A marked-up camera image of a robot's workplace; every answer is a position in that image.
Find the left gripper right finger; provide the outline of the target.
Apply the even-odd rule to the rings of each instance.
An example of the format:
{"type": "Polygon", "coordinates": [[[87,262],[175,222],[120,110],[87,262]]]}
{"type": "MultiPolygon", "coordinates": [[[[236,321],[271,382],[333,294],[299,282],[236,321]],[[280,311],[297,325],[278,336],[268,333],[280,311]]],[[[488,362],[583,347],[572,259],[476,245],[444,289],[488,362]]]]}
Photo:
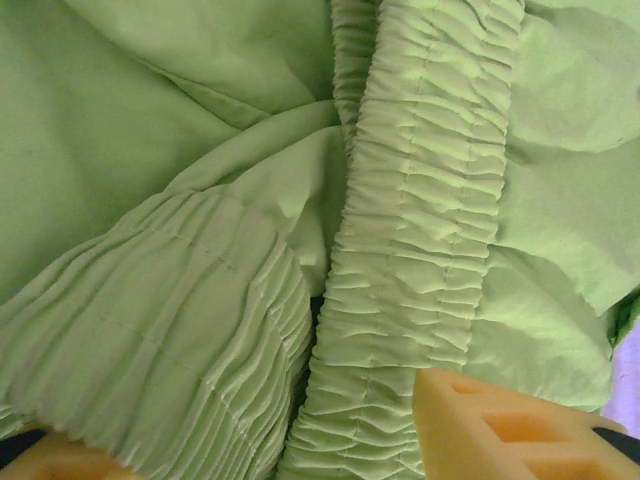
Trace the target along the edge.
{"type": "Polygon", "coordinates": [[[636,479],[639,441],[623,426],[436,368],[414,383],[429,479],[636,479]]]}

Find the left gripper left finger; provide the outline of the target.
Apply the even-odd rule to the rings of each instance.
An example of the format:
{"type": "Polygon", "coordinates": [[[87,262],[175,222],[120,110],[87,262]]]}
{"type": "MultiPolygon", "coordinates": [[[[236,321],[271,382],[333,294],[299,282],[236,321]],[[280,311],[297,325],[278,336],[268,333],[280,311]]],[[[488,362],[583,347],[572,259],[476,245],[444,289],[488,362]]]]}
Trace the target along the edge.
{"type": "Polygon", "coordinates": [[[135,473],[105,452],[46,434],[1,469],[11,480],[134,480],[135,473]]]}

